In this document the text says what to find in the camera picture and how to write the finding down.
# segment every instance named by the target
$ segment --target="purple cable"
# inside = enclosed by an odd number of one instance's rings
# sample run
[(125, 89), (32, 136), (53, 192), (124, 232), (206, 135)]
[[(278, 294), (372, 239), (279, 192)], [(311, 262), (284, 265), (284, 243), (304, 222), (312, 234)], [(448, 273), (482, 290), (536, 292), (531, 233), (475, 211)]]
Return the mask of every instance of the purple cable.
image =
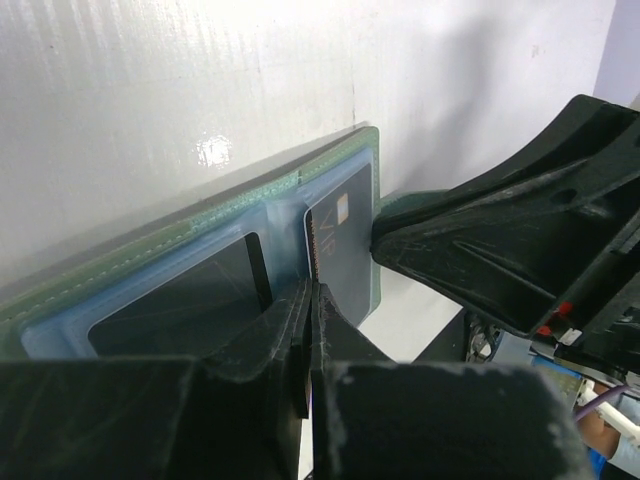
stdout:
[(589, 403), (587, 403), (580, 410), (578, 410), (575, 413), (573, 418), (575, 418), (576, 422), (578, 420), (581, 420), (586, 415), (588, 415), (589, 413), (593, 412), (596, 408), (598, 408), (598, 406), (602, 405), (604, 402), (606, 402), (610, 398), (617, 397), (618, 395), (623, 393), (628, 388), (629, 387), (627, 385), (618, 385), (617, 387), (610, 388), (609, 390), (607, 390), (603, 394), (598, 395), (596, 398), (591, 400)]

